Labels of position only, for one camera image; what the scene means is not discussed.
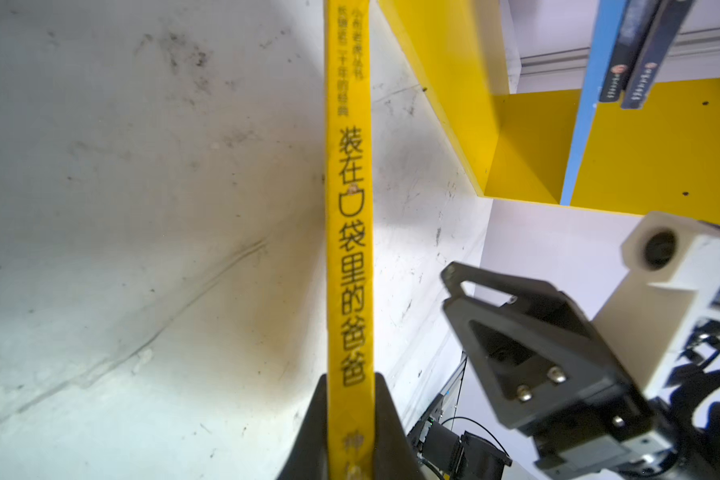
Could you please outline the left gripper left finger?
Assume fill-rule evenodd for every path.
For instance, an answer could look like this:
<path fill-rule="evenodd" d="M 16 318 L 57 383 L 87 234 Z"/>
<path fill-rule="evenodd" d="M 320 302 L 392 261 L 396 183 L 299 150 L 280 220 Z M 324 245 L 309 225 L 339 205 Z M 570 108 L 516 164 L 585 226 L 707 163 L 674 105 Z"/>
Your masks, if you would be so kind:
<path fill-rule="evenodd" d="M 277 480 L 326 480 L 329 478 L 327 448 L 327 379 L 317 382 L 293 447 Z"/>

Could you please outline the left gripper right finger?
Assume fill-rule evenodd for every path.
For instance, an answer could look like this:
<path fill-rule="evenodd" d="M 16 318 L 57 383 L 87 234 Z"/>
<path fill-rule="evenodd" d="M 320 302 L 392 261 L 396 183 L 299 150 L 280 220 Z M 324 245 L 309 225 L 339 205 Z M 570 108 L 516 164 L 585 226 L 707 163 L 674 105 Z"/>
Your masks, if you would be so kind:
<path fill-rule="evenodd" d="M 375 480 L 424 479 L 383 375 L 376 373 L 374 380 L 373 478 Z"/>

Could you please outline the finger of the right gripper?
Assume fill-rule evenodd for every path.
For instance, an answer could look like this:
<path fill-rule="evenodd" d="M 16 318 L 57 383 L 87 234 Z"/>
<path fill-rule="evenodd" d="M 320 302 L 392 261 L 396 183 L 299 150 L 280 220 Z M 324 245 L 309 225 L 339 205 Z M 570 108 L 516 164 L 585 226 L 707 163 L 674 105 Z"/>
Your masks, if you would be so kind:
<path fill-rule="evenodd" d="M 447 299 L 443 311 L 498 421 L 537 431 L 588 409 L 635 420 L 650 411 L 593 324 L 568 300 L 543 319 L 479 299 Z"/>
<path fill-rule="evenodd" d="M 576 302 L 553 284 L 526 277 L 501 274 L 459 262 L 451 262 L 440 274 L 450 298 L 466 297 L 463 283 L 500 292 L 514 297 L 513 303 L 505 302 L 500 308 L 522 313 L 553 324 L 567 324 L 576 319 L 589 319 Z"/>

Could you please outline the black wolf cover book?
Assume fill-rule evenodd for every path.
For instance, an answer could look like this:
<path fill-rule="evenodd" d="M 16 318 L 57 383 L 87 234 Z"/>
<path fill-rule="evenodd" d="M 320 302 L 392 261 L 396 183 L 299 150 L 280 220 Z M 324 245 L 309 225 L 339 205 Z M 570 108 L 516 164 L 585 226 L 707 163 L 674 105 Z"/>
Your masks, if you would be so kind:
<path fill-rule="evenodd" d="M 631 0 L 627 3 L 601 89 L 600 103 L 614 103 L 621 97 L 658 4 L 658 0 Z"/>

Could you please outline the dark blue yellow-edged book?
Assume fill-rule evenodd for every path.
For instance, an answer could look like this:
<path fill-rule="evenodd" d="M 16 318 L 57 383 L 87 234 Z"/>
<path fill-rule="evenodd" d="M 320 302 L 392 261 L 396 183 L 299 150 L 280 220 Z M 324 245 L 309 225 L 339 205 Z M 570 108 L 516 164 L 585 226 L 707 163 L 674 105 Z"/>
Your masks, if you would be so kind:
<path fill-rule="evenodd" d="M 664 0 L 659 3 L 621 102 L 623 110 L 643 107 L 659 69 L 676 40 L 695 0 Z"/>

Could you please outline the yellow children's book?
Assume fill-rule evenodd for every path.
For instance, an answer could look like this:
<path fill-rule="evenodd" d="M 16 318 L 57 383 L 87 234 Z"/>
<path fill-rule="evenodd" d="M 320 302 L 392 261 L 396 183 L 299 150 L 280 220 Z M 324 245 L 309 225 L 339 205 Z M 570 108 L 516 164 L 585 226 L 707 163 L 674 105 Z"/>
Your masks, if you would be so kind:
<path fill-rule="evenodd" d="M 324 4 L 327 445 L 332 479 L 373 476 L 369 9 L 367 1 Z"/>

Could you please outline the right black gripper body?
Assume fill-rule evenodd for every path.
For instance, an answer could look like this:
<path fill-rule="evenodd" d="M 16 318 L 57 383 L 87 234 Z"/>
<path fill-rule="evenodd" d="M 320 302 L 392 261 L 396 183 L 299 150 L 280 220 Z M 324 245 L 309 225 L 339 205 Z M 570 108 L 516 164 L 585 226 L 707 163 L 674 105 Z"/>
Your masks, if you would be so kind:
<path fill-rule="evenodd" d="M 534 347 L 549 361 L 547 391 L 533 397 L 536 467 L 551 479 L 608 470 L 623 479 L 720 479 L 720 402 L 705 428 L 692 417 L 720 389 L 720 370 L 696 352 L 720 354 L 720 335 L 694 335 L 688 363 L 672 369 L 668 402 L 640 393 L 598 337 L 563 335 Z"/>

